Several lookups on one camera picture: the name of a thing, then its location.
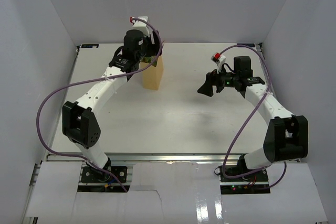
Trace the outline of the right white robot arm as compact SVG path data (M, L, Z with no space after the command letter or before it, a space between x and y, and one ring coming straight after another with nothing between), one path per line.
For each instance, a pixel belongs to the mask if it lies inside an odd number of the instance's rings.
M234 167L222 167L227 179L240 178L247 182L256 172L273 163L302 159L308 155L308 120L284 108L267 90L265 81L253 75L249 56L234 58L234 67L226 70L226 58L216 53L211 57L217 68L206 75L198 93L212 97L224 88L234 88L249 101L267 124L261 148L243 154Z

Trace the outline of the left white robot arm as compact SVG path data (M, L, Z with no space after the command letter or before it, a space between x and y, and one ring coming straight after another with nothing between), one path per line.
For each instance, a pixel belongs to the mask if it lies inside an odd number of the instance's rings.
M115 51L102 75L103 80L75 102L67 101L62 107L62 133L80 149L98 181L108 180L111 168L109 158L98 143L101 129L96 115L139 69L140 62L158 53L159 46L156 33L146 35L138 29L127 31L123 45Z

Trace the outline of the green chips packet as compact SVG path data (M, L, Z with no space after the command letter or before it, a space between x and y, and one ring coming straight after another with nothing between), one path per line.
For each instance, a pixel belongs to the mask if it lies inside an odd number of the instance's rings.
M144 57L141 62L145 64L152 63L152 66L156 67L158 61L156 60L156 56L150 56L150 57Z

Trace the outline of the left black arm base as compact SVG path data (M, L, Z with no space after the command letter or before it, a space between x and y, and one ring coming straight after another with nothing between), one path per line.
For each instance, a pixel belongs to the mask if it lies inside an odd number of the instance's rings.
M121 183L127 181L128 168L126 166L109 166L108 171L112 173ZM115 178L102 171L96 170L89 165L82 167L81 183L117 183Z

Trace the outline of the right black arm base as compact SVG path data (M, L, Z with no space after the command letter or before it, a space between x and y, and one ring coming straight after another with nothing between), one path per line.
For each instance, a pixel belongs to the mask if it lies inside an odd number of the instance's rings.
M248 176L227 178L223 175L222 166L214 169L220 180L221 195L269 194L270 184L265 169Z

